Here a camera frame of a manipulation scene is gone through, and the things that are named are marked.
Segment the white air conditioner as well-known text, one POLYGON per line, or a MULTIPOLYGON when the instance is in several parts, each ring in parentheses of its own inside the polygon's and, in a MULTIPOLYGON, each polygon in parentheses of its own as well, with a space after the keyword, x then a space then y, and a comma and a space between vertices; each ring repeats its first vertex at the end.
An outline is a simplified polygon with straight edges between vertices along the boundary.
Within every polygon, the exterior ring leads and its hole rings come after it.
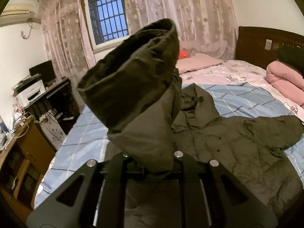
POLYGON ((41 24, 38 18, 39 0, 10 0, 1 13, 1 27, 36 23, 41 24))

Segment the brown wooden cabinet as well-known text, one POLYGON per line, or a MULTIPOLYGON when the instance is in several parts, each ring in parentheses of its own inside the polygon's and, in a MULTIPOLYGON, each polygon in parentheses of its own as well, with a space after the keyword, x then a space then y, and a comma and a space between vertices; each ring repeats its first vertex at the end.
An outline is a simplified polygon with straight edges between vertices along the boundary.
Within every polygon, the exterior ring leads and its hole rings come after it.
POLYGON ((23 223, 34 209, 38 187, 55 152, 32 116, 17 126, 1 152, 1 195, 23 223))

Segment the barred window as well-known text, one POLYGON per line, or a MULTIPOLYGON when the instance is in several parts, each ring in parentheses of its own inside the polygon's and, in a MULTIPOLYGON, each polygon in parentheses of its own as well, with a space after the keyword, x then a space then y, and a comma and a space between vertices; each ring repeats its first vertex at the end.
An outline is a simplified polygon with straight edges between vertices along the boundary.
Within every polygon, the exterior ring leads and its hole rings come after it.
POLYGON ((129 35, 124 0, 88 0, 96 45, 129 35))

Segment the blue plaid bed sheet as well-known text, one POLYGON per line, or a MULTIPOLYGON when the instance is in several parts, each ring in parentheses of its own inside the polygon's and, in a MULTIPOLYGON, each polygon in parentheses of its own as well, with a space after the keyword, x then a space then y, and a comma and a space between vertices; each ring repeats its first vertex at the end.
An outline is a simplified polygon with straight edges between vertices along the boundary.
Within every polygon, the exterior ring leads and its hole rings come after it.
MULTIPOLYGON (((213 97, 219 114, 224 117, 275 117, 295 115, 303 119, 303 108, 286 98, 275 98, 267 90, 248 83, 237 85, 202 84, 213 97)), ((38 188, 34 207, 38 207, 85 162, 104 161, 108 144, 107 128, 92 111, 85 107, 61 147, 52 159, 49 169, 38 188)))

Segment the black computer desk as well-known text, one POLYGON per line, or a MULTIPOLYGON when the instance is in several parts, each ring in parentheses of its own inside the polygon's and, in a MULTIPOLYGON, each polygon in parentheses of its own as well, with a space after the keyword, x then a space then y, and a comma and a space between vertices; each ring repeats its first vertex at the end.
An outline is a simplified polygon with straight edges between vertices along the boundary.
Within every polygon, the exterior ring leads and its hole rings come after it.
POLYGON ((51 146, 58 150, 80 115, 69 78, 49 89, 24 108, 35 118, 35 124, 51 146))

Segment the pink lace curtain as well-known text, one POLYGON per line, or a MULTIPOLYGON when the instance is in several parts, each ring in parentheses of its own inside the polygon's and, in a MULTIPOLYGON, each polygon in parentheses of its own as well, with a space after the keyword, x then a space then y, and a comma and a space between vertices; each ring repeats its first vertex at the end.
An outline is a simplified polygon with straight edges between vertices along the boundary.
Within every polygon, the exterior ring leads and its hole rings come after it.
POLYGON ((234 57, 238 25, 232 0, 124 0, 129 32, 164 18, 172 19, 180 48, 190 55, 234 57))
POLYGON ((39 0, 38 17, 47 58, 59 78, 76 86, 96 63, 83 0, 39 0))

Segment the pink cartoon print bedsheet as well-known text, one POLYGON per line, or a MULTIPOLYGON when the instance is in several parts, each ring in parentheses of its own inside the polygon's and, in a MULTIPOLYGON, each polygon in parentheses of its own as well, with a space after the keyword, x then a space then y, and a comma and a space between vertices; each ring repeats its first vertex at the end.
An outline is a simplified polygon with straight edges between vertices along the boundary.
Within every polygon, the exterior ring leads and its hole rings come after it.
POLYGON ((286 98, 267 82, 266 70, 241 60, 228 60, 219 65, 201 69, 198 69, 198 67, 203 66, 202 64, 197 65, 191 59, 186 61, 187 63, 177 63, 177 68, 184 84, 236 85, 246 82, 251 86, 267 90, 274 98, 282 102, 286 108, 303 120, 303 108, 286 98))

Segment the pink folded quilt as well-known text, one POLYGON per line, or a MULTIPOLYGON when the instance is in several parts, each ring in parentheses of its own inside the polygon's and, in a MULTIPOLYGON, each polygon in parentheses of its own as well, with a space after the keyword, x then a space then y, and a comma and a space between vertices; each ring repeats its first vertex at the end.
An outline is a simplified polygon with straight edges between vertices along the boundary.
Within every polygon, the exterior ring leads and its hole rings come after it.
POLYGON ((266 67, 266 80, 284 97, 303 108, 303 76, 296 69, 273 61, 266 67))

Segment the pink lace curtain left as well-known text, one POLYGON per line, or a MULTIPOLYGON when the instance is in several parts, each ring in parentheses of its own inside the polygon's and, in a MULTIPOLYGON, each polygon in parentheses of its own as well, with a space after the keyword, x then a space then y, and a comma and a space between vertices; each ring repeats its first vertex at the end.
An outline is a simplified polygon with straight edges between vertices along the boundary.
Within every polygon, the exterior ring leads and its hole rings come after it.
POLYGON ((39 0, 38 17, 47 58, 59 78, 76 86, 96 63, 83 0, 39 0))

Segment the white printer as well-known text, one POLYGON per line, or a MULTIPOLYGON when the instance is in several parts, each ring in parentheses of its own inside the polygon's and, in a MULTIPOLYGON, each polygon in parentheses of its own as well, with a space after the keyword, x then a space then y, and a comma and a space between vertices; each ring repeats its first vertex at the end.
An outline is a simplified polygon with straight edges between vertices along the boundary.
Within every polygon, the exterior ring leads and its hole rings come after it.
POLYGON ((12 88, 12 96, 20 107, 26 107, 37 97, 46 92, 41 74, 27 76, 12 88))

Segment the pink pillow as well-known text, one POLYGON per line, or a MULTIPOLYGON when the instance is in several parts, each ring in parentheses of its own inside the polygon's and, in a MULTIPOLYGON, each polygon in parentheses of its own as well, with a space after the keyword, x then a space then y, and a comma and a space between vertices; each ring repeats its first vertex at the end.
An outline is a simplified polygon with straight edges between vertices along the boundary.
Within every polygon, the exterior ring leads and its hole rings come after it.
POLYGON ((207 54, 199 53, 195 56, 178 60, 176 68, 178 68, 180 74, 184 74, 187 72, 217 66, 222 63, 223 60, 221 59, 216 59, 207 54))

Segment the dark wooden headboard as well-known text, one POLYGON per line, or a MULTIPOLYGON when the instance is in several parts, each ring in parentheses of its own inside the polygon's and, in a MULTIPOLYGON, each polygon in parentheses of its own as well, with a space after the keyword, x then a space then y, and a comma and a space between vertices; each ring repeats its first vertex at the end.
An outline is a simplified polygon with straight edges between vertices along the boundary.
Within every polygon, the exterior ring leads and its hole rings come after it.
POLYGON ((303 47, 303 36, 280 29, 240 26, 234 58, 266 69, 283 45, 303 47))

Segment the orange carrot plush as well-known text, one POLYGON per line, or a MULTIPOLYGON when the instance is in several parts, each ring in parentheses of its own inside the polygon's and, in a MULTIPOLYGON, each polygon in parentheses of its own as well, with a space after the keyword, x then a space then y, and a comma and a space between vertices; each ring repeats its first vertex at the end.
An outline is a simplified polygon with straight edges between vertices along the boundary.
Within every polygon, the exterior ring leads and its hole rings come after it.
POLYGON ((178 60, 189 58, 189 57, 190 57, 190 54, 187 51, 184 51, 184 50, 179 51, 178 60))

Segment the pink lace curtain right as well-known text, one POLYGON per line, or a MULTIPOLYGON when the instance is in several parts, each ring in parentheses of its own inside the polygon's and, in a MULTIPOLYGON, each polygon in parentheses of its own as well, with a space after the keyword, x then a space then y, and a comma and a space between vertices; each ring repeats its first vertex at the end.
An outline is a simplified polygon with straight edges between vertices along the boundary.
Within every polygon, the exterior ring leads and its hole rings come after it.
POLYGON ((124 0, 129 32, 164 18, 172 19, 180 48, 190 55, 234 57, 238 25, 232 0, 124 0))

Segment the dark olive puffer jacket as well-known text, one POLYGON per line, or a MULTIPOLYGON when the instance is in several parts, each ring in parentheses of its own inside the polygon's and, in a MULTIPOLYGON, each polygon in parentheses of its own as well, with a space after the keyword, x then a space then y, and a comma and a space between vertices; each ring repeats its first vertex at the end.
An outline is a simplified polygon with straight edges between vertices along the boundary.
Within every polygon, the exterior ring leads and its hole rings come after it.
POLYGON ((175 23, 162 19, 130 36, 87 71, 78 92, 107 127, 110 146, 129 156, 124 225, 142 218, 181 226, 175 151, 218 160, 276 218, 299 200, 302 181, 285 150, 303 135, 294 115, 224 117, 196 84, 182 88, 175 23))

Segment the black computer monitor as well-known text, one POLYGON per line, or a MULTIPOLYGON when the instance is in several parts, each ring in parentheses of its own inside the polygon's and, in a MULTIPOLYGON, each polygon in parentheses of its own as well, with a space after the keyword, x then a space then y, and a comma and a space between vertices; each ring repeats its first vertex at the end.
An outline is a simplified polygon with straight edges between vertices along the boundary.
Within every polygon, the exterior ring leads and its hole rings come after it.
POLYGON ((41 79, 45 87, 49 87, 54 82, 56 82, 56 75, 51 60, 40 63, 34 67, 31 67, 29 69, 29 73, 31 76, 34 76, 36 74, 41 74, 41 79))

